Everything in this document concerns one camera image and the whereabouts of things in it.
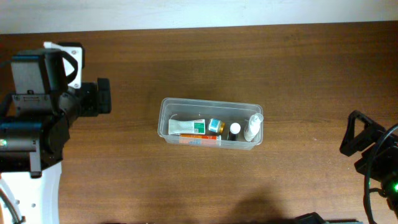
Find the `white spray bottle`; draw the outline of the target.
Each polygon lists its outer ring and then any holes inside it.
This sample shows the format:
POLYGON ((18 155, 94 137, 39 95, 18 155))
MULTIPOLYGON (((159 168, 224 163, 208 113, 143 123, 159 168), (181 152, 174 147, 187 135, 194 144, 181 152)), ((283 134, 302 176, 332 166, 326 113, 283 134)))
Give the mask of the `white spray bottle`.
POLYGON ((247 142, 251 142, 261 129, 264 117, 260 113, 252 115, 244 129, 244 138, 247 142))

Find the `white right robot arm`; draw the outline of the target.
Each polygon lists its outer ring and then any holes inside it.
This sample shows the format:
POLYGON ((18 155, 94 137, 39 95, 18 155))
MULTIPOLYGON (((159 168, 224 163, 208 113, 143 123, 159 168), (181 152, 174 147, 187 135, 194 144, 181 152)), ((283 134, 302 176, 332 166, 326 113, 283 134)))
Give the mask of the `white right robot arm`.
POLYGON ((362 153, 354 166, 364 175, 363 205, 368 222, 376 222, 371 208, 372 192, 384 197, 389 209, 397 213, 397 125, 386 129, 354 110, 348 116, 340 152, 348 157, 362 153))

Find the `orange medicine box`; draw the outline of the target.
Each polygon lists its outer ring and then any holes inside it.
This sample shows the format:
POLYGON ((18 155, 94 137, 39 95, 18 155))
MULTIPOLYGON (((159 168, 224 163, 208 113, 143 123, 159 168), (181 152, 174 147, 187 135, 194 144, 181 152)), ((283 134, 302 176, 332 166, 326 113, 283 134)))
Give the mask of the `orange medicine box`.
POLYGON ((220 145, 221 136, 181 134, 179 143, 194 146, 216 146, 220 145))

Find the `white green medicine tube box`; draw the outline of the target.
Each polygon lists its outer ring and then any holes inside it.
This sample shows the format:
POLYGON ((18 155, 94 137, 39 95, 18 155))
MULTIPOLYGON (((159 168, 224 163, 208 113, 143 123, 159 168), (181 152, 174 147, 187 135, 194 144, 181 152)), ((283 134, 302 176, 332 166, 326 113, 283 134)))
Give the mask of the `white green medicine tube box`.
POLYGON ((205 120, 197 119, 191 121, 169 120, 169 135, 180 134, 205 134, 205 120))

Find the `dark glass bottle white cap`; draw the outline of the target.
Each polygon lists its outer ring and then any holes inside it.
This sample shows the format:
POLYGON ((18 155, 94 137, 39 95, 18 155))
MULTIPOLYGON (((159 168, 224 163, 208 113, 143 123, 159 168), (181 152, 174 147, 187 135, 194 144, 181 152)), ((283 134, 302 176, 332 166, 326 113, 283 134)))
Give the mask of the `dark glass bottle white cap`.
POLYGON ((228 140, 238 141, 239 134, 241 132, 241 125, 239 123, 232 123, 229 127, 228 140))

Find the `small jar gold lid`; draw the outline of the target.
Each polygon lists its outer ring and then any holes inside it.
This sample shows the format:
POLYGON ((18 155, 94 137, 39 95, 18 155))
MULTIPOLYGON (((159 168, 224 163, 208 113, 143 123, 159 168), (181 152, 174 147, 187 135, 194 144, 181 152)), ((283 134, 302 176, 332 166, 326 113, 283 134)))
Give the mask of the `small jar gold lid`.
POLYGON ((208 123, 208 130, 212 133, 223 134, 225 123, 219 119, 211 118, 208 123))

